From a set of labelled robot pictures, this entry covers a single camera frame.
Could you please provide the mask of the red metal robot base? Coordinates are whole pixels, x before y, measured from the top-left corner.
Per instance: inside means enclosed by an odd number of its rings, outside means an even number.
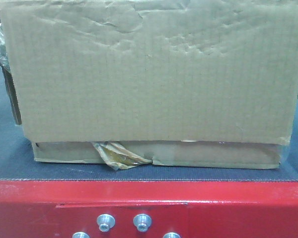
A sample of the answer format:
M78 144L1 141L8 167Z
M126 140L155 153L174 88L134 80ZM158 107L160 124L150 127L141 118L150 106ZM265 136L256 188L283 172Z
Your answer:
M110 214L104 233L96 219ZM133 224L147 214L152 225ZM298 182L0 181L0 238L298 238Z

